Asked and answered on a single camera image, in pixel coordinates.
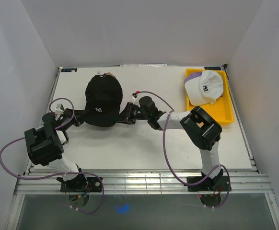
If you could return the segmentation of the lavender baseball cap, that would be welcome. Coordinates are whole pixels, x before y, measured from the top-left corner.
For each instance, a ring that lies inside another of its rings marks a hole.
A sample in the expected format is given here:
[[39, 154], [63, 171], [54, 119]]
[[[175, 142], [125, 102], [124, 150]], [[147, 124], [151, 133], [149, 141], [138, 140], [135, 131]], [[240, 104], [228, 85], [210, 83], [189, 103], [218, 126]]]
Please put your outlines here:
[[200, 71], [199, 71], [199, 72], [192, 72], [192, 73], [190, 73], [190, 74], [186, 77], [185, 81], [189, 81], [189, 80], [191, 80], [191, 79], [200, 77], [201, 74], [202, 74], [202, 72], [200, 72]]

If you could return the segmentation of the yellow plastic bin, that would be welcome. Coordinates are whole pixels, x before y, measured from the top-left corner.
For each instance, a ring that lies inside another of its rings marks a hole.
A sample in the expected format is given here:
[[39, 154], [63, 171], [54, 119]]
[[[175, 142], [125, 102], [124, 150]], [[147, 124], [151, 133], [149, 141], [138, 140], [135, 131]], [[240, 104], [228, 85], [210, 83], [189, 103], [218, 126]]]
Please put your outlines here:
[[[222, 70], [214, 70], [214, 69], [186, 69], [186, 77], [192, 73], [197, 71], [204, 71], [204, 70], [212, 70], [219, 73], [223, 80], [223, 94], [220, 98], [217, 99], [216, 103], [213, 105], [211, 104], [203, 104], [199, 105], [202, 107], [210, 116], [213, 117], [219, 124], [221, 125], [228, 125], [234, 122], [234, 115], [232, 109], [232, 102], [229, 93], [228, 81], [226, 73]], [[186, 109], [192, 110], [195, 108], [190, 101], [189, 97], [186, 93]]]

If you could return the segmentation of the white baseball cap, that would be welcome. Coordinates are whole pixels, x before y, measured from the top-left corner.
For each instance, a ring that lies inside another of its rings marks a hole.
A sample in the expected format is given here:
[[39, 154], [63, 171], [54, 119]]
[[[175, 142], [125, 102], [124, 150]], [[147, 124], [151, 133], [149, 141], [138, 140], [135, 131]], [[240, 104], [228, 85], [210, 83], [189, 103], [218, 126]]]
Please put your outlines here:
[[223, 80], [212, 70], [201, 71], [200, 77], [184, 81], [184, 87], [193, 106], [216, 103], [223, 94]]

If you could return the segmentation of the aluminium frame rail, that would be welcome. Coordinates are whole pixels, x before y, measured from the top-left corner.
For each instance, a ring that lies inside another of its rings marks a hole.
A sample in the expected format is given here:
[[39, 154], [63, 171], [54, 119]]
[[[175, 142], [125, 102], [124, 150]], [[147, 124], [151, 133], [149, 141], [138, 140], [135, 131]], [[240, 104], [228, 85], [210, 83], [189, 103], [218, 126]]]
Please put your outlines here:
[[[103, 178], [106, 195], [169, 195], [186, 194], [187, 187], [168, 172], [98, 172]], [[273, 193], [267, 174], [257, 172], [229, 172], [231, 192], [234, 194]], [[17, 195], [60, 194], [60, 183], [55, 178], [44, 180], [19, 180], [15, 188]]]

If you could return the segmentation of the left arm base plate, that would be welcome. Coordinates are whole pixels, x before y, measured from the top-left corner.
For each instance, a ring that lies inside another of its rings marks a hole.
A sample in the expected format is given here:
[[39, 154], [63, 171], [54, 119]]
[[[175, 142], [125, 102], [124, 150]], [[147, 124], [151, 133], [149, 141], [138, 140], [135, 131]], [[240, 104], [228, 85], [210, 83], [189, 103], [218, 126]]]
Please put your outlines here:
[[64, 193], [86, 193], [86, 192], [101, 192], [101, 182], [96, 177], [76, 177], [70, 181], [63, 181], [58, 177], [57, 180], [61, 182], [60, 192]]

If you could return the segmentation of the pink baseball cap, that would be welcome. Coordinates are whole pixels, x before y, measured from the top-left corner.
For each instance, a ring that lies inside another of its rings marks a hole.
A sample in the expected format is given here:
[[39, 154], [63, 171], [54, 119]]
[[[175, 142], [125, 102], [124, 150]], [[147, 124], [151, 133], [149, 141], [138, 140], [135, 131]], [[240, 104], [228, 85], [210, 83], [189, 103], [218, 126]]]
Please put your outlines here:
[[111, 72], [107, 72], [107, 73], [104, 73], [104, 75], [107, 75], [107, 76], [111, 76], [113, 78], [116, 78], [116, 76], [114, 74], [112, 74]]

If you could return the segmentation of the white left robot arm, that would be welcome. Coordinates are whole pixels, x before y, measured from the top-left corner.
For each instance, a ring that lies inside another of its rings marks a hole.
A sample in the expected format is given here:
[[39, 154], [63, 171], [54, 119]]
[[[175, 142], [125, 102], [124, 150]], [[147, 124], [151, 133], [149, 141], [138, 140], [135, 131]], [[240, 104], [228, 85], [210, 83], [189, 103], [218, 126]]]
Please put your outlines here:
[[27, 153], [34, 165], [52, 168], [61, 177], [57, 178], [72, 191], [84, 191], [88, 186], [87, 178], [81, 168], [64, 155], [63, 145], [69, 142], [67, 129], [79, 127], [88, 116], [88, 110], [63, 109], [43, 115], [43, 125], [24, 132]]

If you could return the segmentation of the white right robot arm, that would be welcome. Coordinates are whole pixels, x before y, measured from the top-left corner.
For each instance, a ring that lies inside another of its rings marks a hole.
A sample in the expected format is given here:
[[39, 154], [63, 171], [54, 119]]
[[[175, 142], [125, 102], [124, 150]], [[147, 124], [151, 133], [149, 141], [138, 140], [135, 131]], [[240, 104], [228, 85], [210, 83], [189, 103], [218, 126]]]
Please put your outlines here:
[[[132, 125], [136, 120], [146, 120], [154, 130], [163, 131], [163, 152], [166, 164], [173, 176], [185, 186], [203, 184], [208, 190], [214, 190], [220, 185], [223, 176], [218, 154], [222, 127], [200, 106], [190, 111], [176, 113], [159, 110], [151, 97], [140, 98], [139, 106], [127, 103], [125, 109], [118, 115], [118, 123]], [[199, 148], [202, 170], [201, 179], [193, 183], [183, 182], [173, 171], [166, 153], [165, 134], [168, 129], [184, 130], [192, 143]]]

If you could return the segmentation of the black baseball cap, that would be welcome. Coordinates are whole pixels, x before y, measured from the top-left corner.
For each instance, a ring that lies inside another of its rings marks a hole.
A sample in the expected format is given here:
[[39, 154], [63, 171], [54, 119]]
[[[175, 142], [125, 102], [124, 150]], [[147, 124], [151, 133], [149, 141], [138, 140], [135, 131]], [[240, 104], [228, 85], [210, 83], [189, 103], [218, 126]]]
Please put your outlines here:
[[85, 123], [97, 127], [111, 127], [116, 123], [123, 99], [123, 90], [116, 78], [95, 75], [85, 90], [88, 110]]

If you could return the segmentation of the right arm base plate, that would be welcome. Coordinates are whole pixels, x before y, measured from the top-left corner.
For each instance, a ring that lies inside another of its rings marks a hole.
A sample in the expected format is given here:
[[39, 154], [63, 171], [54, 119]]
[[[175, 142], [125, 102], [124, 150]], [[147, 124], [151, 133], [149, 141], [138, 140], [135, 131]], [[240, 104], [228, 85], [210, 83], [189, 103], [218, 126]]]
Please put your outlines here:
[[195, 186], [188, 186], [187, 187], [189, 192], [199, 192], [199, 191], [231, 191], [231, 186], [229, 185], [229, 177], [228, 176], [221, 176], [218, 179], [211, 179], [207, 178], [204, 182], [195, 185]]

